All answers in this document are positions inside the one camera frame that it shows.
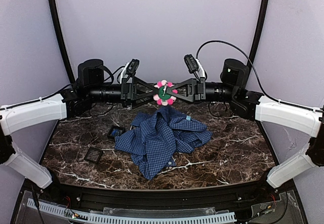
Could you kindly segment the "pink pompom brooch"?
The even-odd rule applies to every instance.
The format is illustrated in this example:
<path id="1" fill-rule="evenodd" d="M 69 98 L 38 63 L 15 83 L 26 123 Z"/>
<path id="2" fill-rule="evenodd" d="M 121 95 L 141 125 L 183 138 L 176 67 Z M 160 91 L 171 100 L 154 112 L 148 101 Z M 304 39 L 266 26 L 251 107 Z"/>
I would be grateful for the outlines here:
<path id="1" fill-rule="evenodd" d="M 154 85 L 154 87 L 158 89 L 158 92 L 153 96 L 154 101 L 156 101 L 158 105 L 162 106 L 172 105 L 176 100 L 176 97 L 168 94 L 167 89 L 173 86 L 174 84 L 167 80 L 158 81 Z"/>

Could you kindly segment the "blue checked shirt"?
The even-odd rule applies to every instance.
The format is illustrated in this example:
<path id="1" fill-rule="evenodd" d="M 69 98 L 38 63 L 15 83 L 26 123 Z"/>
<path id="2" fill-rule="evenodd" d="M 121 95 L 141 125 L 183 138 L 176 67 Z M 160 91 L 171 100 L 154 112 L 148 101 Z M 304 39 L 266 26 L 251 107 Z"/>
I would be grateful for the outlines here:
<path id="1" fill-rule="evenodd" d="M 133 163 L 148 180 L 176 165 L 174 153 L 192 153 L 212 138 L 207 125 L 170 106 L 151 115 L 139 112 L 131 126 L 132 130 L 115 138 L 115 149 L 131 154 Z"/>

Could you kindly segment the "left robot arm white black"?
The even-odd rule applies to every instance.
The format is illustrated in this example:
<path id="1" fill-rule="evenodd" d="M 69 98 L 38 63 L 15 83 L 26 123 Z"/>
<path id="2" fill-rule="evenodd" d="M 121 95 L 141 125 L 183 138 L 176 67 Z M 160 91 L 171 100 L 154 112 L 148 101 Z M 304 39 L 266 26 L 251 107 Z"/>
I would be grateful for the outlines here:
<path id="1" fill-rule="evenodd" d="M 101 59 L 89 59 L 78 65 L 78 78 L 58 92 L 35 100 L 1 106 L 1 164 L 6 165 L 41 189 L 53 185 L 54 174 L 18 148 L 12 133 L 48 121 L 69 119 L 83 114 L 96 102 L 121 103 L 138 107 L 144 99 L 153 100 L 158 89 L 135 76 L 139 60 L 122 69 L 119 83 Z"/>

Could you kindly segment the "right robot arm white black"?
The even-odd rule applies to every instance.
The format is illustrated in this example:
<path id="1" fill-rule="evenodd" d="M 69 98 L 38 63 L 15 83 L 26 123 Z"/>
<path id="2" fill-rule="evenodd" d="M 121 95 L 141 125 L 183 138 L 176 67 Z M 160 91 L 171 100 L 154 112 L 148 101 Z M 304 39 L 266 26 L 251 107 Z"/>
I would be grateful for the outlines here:
<path id="1" fill-rule="evenodd" d="M 188 79 L 173 86 L 166 83 L 161 89 L 163 95 L 190 103 L 228 102 L 232 112 L 243 119 L 274 123 L 310 136 L 309 142 L 296 154 L 266 171 L 266 187 L 276 189 L 308 169 L 323 166 L 322 108 L 295 105 L 246 90 L 249 67 L 236 59 L 224 61 L 219 83 L 206 82 L 198 59 L 186 55 L 184 60 L 190 73 L 199 73 L 199 79 Z"/>

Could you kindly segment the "black square box base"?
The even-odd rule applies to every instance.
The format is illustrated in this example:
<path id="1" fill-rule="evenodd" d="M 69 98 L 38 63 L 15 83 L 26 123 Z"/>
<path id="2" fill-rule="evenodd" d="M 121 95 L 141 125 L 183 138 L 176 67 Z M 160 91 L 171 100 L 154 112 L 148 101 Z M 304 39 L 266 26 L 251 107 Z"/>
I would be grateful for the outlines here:
<path id="1" fill-rule="evenodd" d="M 108 131 L 107 138 L 114 140 L 117 136 L 121 136 L 122 134 L 124 134 L 125 131 L 125 127 L 113 125 Z"/>

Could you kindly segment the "black square box lid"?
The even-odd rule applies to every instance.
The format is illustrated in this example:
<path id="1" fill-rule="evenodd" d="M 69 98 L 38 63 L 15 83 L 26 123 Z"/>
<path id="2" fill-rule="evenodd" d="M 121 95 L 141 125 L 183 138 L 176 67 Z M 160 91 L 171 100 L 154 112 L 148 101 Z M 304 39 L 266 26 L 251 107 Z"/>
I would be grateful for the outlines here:
<path id="1" fill-rule="evenodd" d="M 84 160 L 87 162 L 98 164 L 101 159 L 102 154 L 103 154 L 102 150 L 90 147 L 84 157 Z"/>

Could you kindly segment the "black front aluminium rail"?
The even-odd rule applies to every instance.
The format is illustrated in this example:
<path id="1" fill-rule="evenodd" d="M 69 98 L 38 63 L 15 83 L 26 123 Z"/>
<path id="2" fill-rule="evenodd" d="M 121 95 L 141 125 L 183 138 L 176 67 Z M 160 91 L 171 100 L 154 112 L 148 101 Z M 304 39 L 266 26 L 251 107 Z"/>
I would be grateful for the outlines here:
<path id="1" fill-rule="evenodd" d="M 171 210 L 216 207 L 240 209 L 253 198 L 257 183 L 248 182 L 189 190 L 112 190 L 62 184 L 72 207 L 82 210 L 123 209 Z"/>

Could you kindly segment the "right black frame post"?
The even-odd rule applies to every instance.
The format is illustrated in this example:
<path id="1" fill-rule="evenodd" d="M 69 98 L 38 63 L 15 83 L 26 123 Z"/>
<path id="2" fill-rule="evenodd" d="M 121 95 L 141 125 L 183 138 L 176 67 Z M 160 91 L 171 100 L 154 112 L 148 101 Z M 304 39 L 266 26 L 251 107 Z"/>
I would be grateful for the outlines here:
<path id="1" fill-rule="evenodd" d="M 251 49 L 250 49 L 250 53 L 249 53 L 249 59 L 252 63 L 254 63 L 254 60 L 255 60 L 255 57 L 257 54 L 257 50 L 258 50 L 258 46 L 259 46 L 259 42 L 260 42 L 262 30 L 263 30 L 263 25 L 264 25 L 264 21 L 265 21 L 265 17 L 266 17 L 268 1 L 269 0 L 261 0 L 261 2 L 260 2 L 258 19 L 257 19 L 254 37 L 253 37 L 253 41 L 252 41 L 252 45 L 251 45 Z"/>

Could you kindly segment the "black frame post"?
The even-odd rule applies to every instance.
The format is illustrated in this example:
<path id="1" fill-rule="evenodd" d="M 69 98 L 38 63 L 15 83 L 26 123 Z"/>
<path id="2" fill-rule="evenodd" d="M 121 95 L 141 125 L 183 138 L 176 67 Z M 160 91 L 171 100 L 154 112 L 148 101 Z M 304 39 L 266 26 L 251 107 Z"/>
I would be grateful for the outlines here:
<path id="1" fill-rule="evenodd" d="M 250 49 L 250 53 L 249 53 L 249 59 L 252 63 L 254 63 L 254 60 L 255 60 L 255 57 L 257 54 L 257 50 L 258 50 L 258 46 L 259 46 L 259 42 L 260 42 L 262 30 L 263 30 L 263 25 L 264 25 L 264 21 L 265 21 L 265 17 L 266 17 L 268 1 L 269 0 L 261 0 L 261 2 L 260 2 L 258 19 L 257 19 L 254 37 L 253 37 L 253 41 L 252 41 L 252 45 L 251 45 L 251 49 Z"/>
<path id="2" fill-rule="evenodd" d="M 56 0 L 48 0 L 49 8 L 50 8 L 50 13 L 51 13 L 51 18 L 52 18 L 52 23 L 56 35 L 56 40 L 57 44 L 59 47 L 59 51 L 61 54 L 61 58 L 63 61 L 63 65 L 65 68 L 66 75 L 68 77 L 68 80 L 71 84 L 75 83 L 75 77 L 72 71 L 71 63 L 68 57 L 68 52 L 67 52 L 67 47 L 65 45 L 65 40 L 63 37 L 63 32 L 60 24 L 60 18 L 59 18 L 59 13 L 58 13 L 58 8 L 56 4 Z"/>

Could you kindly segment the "left black frame post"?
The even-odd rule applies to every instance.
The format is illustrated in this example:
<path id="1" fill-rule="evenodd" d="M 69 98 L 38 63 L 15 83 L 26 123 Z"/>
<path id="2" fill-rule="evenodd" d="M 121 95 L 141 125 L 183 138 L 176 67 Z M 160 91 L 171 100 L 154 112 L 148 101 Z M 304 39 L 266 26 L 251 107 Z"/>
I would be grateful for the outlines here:
<path id="1" fill-rule="evenodd" d="M 51 18 L 52 18 L 52 23 L 56 35 L 56 40 L 57 44 L 59 47 L 59 51 L 61 54 L 61 58 L 63 61 L 63 65 L 65 68 L 66 75 L 68 77 L 68 80 L 71 84 L 75 83 L 75 77 L 72 71 L 71 63 L 68 57 L 68 52 L 67 52 L 67 47 L 65 45 L 65 40 L 63 37 L 63 32 L 60 24 L 60 18 L 59 18 L 59 13 L 58 13 L 58 8 L 56 4 L 56 0 L 48 0 L 49 8 L 50 8 L 50 13 L 51 13 Z"/>

